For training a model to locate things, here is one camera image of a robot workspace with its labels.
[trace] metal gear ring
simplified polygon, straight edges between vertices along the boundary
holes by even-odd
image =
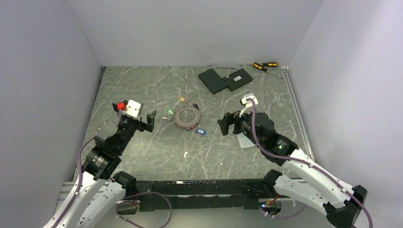
[[[188,111],[191,111],[194,113],[194,119],[188,123],[179,119],[179,115],[181,114],[181,112],[183,112],[185,110],[188,110]],[[199,123],[200,118],[201,118],[200,111],[197,108],[193,107],[192,105],[185,105],[185,106],[176,108],[175,114],[173,115],[173,120],[175,121],[175,124],[178,125],[179,127],[183,127],[183,128],[194,127],[197,123]]]

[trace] marble table surface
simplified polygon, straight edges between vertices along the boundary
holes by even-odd
[[[144,104],[141,115],[144,121],[146,114],[157,111],[154,131],[134,134],[115,172],[123,170],[141,181],[262,178],[270,169],[282,169],[266,160],[258,148],[241,148],[231,128],[227,136],[222,136],[217,124],[224,113],[242,109],[239,100],[245,94],[254,93],[259,101],[258,112],[267,113],[271,107],[270,118],[276,131],[306,151],[285,79],[245,66],[253,77],[251,83],[234,92],[225,89],[212,95],[198,78],[207,69],[206,66],[107,67],[86,140],[98,129],[113,134],[118,117],[112,102],[132,99]],[[236,71],[215,70],[221,77]],[[272,72],[282,73],[279,67]],[[167,116],[168,108],[181,105],[179,96],[197,103],[202,117],[200,127],[207,131],[206,135],[187,132],[173,121],[162,119]],[[82,161],[94,145],[92,142],[85,148]]]

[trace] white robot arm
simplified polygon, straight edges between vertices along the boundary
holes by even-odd
[[[241,111],[226,113],[218,120],[223,135],[234,124],[234,134],[243,133],[259,147],[271,162],[282,166],[307,182],[301,184],[271,170],[263,178],[267,191],[272,195],[289,196],[301,201],[326,216],[337,228],[351,228],[364,207],[367,190],[360,185],[351,186],[330,174],[310,159],[289,138],[276,132],[274,122],[265,113],[256,113],[258,104],[253,94],[245,95],[240,103]]]
[[[142,110],[140,103],[124,100],[113,103],[113,107],[120,118],[116,133],[109,135],[109,131],[99,131],[94,137],[96,145],[82,166],[80,159],[83,147],[81,148],[78,171],[82,172],[82,176],[77,179],[74,188],[44,228],[93,227],[117,201],[126,194],[136,193],[136,179],[121,171],[113,176],[115,182],[109,183],[103,194],[90,204],[120,163],[119,157],[135,131],[152,132],[154,129],[156,111],[148,114],[147,122],[144,123],[141,117],[137,119]]]

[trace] small blue object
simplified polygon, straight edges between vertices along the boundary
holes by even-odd
[[[203,129],[197,128],[194,132],[196,132],[197,134],[201,134],[201,135],[205,135],[207,132]]]

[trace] white wall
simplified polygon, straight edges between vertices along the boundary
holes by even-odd
[[[68,0],[103,66],[288,66],[322,1]]]
[[[0,223],[38,228],[71,177],[101,66],[65,0],[0,4]]]
[[[403,227],[402,12],[401,0],[325,0],[290,65],[315,157],[368,189],[374,227]]]

